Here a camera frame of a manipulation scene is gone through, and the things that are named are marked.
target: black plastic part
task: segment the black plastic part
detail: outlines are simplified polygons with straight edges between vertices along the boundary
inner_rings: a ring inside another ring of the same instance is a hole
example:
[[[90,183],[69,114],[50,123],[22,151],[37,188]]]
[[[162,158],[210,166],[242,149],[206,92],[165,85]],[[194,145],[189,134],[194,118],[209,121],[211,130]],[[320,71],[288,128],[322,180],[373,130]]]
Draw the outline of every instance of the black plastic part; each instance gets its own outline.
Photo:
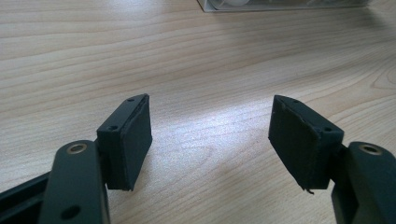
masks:
[[[300,101],[274,97],[269,139],[303,189],[328,187],[328,161],[343,147],[343,137],[343,130]]]
[[[106,189],[94,142],[81,140],[57,151],[38,223],[109,223]]]
[[[331,155],[328,166],[330,179],[335,183],[332,190],[332,206],[338,224],[352,223],[359,206],[345,163],[348,151],[345,147],[340,153]]]
[[[395,223],[396,160],[394,156],[382,147],[353,142],[349,145],[344,162],[357,204],[353,208],[351,195],[336,191],[332,201],[337,222]]]
[[[97,130],[108,189],[133,190],[152,142],[149,96],[125,100]]]
[[[0,223],[36,223],[50,173],[0,194]]]

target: wooden table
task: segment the wooden table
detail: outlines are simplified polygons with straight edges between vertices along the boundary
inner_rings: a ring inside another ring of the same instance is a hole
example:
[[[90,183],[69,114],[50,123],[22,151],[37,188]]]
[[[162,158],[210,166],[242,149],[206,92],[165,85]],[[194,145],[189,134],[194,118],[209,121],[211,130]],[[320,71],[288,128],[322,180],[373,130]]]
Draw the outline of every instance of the wooden table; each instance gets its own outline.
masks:
[[[112,223],[334,223],[268,141],[275,94],[396,154],[396,3],[203,13],[194,0],[0,2],[0,191],[50,170],[126,98],[153,144]]]

